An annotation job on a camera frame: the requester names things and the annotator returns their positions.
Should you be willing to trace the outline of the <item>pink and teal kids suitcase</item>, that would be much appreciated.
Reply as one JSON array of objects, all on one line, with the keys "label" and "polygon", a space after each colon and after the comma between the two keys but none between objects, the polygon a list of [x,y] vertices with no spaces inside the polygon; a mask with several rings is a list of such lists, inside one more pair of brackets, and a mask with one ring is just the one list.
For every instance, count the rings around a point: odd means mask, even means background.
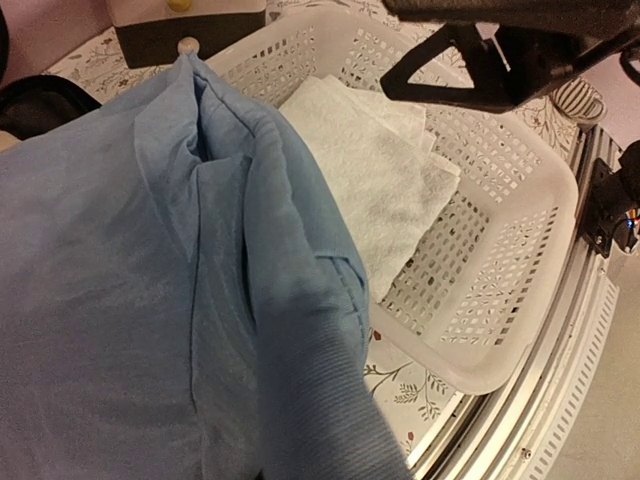
[{"label": "pink and teal kids suitcase", "polygon": [[27,140],[99,109],[75,83],[55,75],[26,77],[1,88],[1,130]]}]

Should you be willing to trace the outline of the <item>light blue garment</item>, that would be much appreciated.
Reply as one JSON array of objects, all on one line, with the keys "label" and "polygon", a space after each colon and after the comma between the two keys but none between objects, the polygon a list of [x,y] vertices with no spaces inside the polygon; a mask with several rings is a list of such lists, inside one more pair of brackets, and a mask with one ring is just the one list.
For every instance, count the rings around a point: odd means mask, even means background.
[{"label": "light blue garment", "polygon": [[1,155],[5,479],[406,479],[299,135],[193,54]]}]

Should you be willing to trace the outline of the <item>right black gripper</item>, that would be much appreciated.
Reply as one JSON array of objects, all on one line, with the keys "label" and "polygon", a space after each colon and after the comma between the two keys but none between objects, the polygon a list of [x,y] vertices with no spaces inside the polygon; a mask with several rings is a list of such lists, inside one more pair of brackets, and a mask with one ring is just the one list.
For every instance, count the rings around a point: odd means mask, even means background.
[{"label": "right black gripper", "polygon": [[[636,1],[387,1],[409,23],[439,29],[380,78],[391,100],[487,113],[516,108],[512,95],[545,95],[606,58],[639,45]],[[437,59],[459,53],[471,80],[436,80]]]}]

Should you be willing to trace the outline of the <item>white plastic mesh basket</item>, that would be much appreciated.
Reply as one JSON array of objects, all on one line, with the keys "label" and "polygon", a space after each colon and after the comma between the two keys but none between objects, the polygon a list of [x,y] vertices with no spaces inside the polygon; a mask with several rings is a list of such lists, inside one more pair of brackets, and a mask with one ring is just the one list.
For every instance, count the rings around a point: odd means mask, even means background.
[{"label": "white plastic mesh basket", "polygon": [[[245,95],[282,104],[308,76],[377,89],[412,41],[348,9],[287,15],[217,53],[209,66]],[[572,241],[578,203],[565,160],[514,114],[431,106],[436,151],[458,190],[371,326],[454,389],[483,395],[515,370],[543,323]]]}]

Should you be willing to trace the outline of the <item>white garment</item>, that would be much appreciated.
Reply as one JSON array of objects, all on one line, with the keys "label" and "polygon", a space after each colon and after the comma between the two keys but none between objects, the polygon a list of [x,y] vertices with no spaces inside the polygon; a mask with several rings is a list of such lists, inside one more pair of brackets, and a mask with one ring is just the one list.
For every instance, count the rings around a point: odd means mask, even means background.
[{"label": "white garment", "polygon": [[280,106],[313,154],[379,303],[458,189],[461,170],[433,153],[423,107],[309,77]]}]

